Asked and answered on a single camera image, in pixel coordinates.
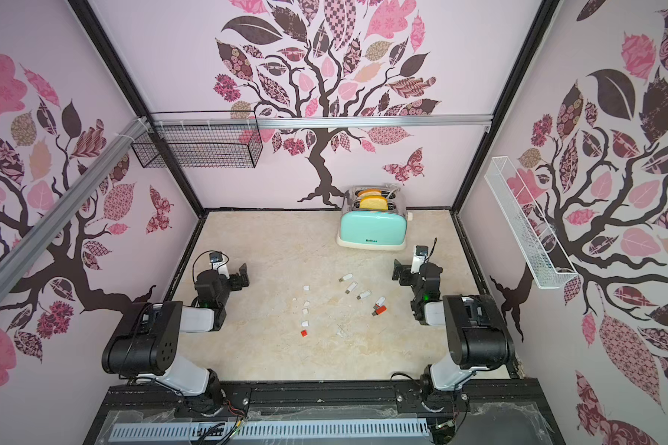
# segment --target wall shelf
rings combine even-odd
[[[532,199],[533,195],[512,161],[507,156],[493,157],[485,180],[507,219],[537,286],[540,289],[559,289],[576,277],[578,273],[559,243],[553,226],[546,220],[540,205]],[[513,191],[509,182],[520,186],[520,190]],[[528,214],[533,212],[537,220],[536,230],[528,218]],[[562,255],[557,255],[553,262],[545,246],[551,246],[549,251],[559,250]]]

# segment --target wall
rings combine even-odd
[[[150,110],[254,108],[263,119],[492,113],[539,1],[91,3]],[[185,172],[205,207],[324,207],[386,182],[409,205],[448,206],[483,131],[264,130],[256,169]]]
[[[465,227],[567,443],[668,444],[668,1],[565,1],[491,155],[580,274],[538,289],[478,179]]]
[[[132,119],[66,2],[0,1],[0,260]],[[166,170],[114,168],[1,303],[0,443],[81,443],[119,312],[162,298],[194,223]]]

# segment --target tree mural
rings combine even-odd
[[[528,186],[531,196],[522,193],[518,201],[531,225],[541,234],[546,216],[579,272],[564,286],[563,298],[569,303],[582,296],[581,332],[588,344],[598,336],[614,366],[661,405],[668,304],[664,292],[647,297],[636,288],[668,286],[668,10],[659,13],[665,32],[658,49],[645,35],[626,35],[622,46],[624,69],[639,80],[612,68],[589,74],[597,104],[572,86],[555,125],[551,115],[534,123],[534,147],[518,158],[521,168],[508,185],[513,191],[522,182]],[[553,236],[542,243],[553,263],[564,262]],[[515,290],[496,287],[507,301],[524,302],[518,290],[527,294],[528,281],[523,277]],[[513,318],[521,334],[519,311]]]
[[[220,74],[214,90],[234,102],[234,118],[246,118],[248,113],[243,111],[250,109],[260,116],[287,118],[426,115],[439,103],[430,99],[397,105],[391,102],[392,93],[403,99],[419,98],[435,84],[435,77],[415,77],[428,56],[417,53],[425,37],[419,14],[409,28],[408,16],[415,10],[415,0],[401,5],[398,0],[357,0],[362,4],[358,11],[354,0],[322,0],[322,5],[320,0],[298,0],[296,5],[294,0],[277,0],[267,3],[269,9],[261,0],[230,1],[245,12],[273,19],[240,16],[223,27],[223,31],[232,30],[252,44],[239,47],[217,40],[223,64],[237,79]],[[364,20],[369,8],[373,14],[365,35],[354,36],[357,22]],[[407,32],[396,37],[402,31]],[[363,50],[362,44],[374,35],[383,40],[373,41]],[[253,107],[239,100],[245,90],[257,97]],[[344,193],[333,184],[322,156],[325,148],[351,151],[352,145],[360,145],[375,152],[377,145],[410,136],[401,127],[264,129],[261,135],[264,142],[272,140],[275,152],[284,148],[296,156],[309,150],[308,161],[320,182],[299,202],[321,197],[324,204],[334,207],[330,198],[343,197]],[[422,149],[418,149],[405,165],[383,168],[397,181],[405,182],[410,175],[423,172],[421,159]]]
[[[15,73],[12,59],[0,54],[0,114],[25,108],[20,100],[27,94],[27,86],[15,78]],[[80,159],[99,156],[107,142],[102,135],[104,125],[99,119],[94,127],[82,131],[80,116],[71,102],[61,111],[60,129],[50,106],[45,103],[45,100],[50,102],[53,109],[60,106],[55,90],[42,76],[26,68],[24,73],[40,96],[40,105],[36,111],[24,112],[13,119],[9,134],[12,143],[4,135],[5,131],[0,130],[0,261],[34,226],[31,221],[53,207],[55,196],[61,198],[75,176],[86,172],[87,167]],[[39,129],[33,116],[37,118]],[[52,141],[57,149],[54,156],[48,147]],[[16,147],[30,151],[27,163]],[[128,170],[129,156],[126,155],[82,205],[75,218],[47,246],[52,262],[39,271],[27,272],[11,290],[11,293],[27,293],[26,299],[0,306],[0,312],[16,311],[7,331],[14,331],[13,342],[22,353],[41,361],[43,340],[67,332],[75,316],[72,302],[76,300],[80,301],[84,311],[109,309],[124,313],[131,304],[131,299],[123,293],[92,289],[86,269],[100,270],[98,258],[111,253],[102,244],[103,240],[124,234],[129,228],[117,222],[131,209],[134,196],[134,183],[121,184]],[[168,226],[165,213],[170,211],[171,205],[157,192],[156,195],[154,197],[151,188],[151,199],[158,212],[147,231]],[[103,226],[92,226],[103,219],[108,220]],[[9,242],[10,237],[14,237],[14,241]],[[48,285],[58,298],[44,307],[40,298]],[[136,301],[147,301],[153,287]],[[33,319],[37,322],[30,328],[28,324]]]

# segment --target black frame edge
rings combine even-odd
[[[104,60],[104,64],[107,66],[109,72],[114,77],[114,81],[119,86],[119,89],[124,94],[133,111],[136,113],[136,116],[145,117],[153,128],[154,120],[146,106],[146,102],[144,102],[141,94],[136,88],[136,85],[129,76],[129,73],[126,70],[124,64],[117,55],[114,46],[107,37],[107,34],[104,31],[101,23],[99,23],[99,19],[97,18],[96,14],[94,14],[94,10],[92,9],[91,5],[89,5],[89,1],[68,0],[68,3],[72,7],[74,14],[77,16],[77,19],[82,24],[82,28],[89,36],[89,40],[92,41],[99,55]],[[191,207],[196,213],[196,216],[198,218],[203,217],[205,215],[205,210],[198,200],[198,197],[196,196],[191,183],[188,181],[185,173],[183,173],[183,170],[178,165],[178,161],[171,153],[168,144],[156,132],[149,132],[149,135],[151,140],[153,140],[154,144],[156,145],[156,148],[158,149],[161,157],[163,157],[163,160],[171,172],[174,180],[178,184],[178,187],[180,187],[188,203],[191,204]]]
[[[467,173],[465,173],[465,177],[460,185],[455,201],[453,201],[453,211],[460,211],[462,209],[463,203],[470,193],[475,178],[477,178],[477,174],[485,162],[485,158],[490,151],[492,142],[495,140],[495,136],[497,136],[497,132],[507,116],[510,105],[519,89],[519,85],[522,83],[527,68],[532,62],[532,58],[534,58],[537,48],[542,42],[544,33],[549,27],[552,17],[554,16],[554,11],[556,11],[558,5],[559,0],[542,0],[542,3],[539,5],[532,26],[530,26],[529,32],[525,37],[522,49],[520,49],[519,54],[517,55],[510,76],[507,78],[502,94],[495,105],[492,125],[490,125],[490,129],[480,140],[480,144],[477,147]]]

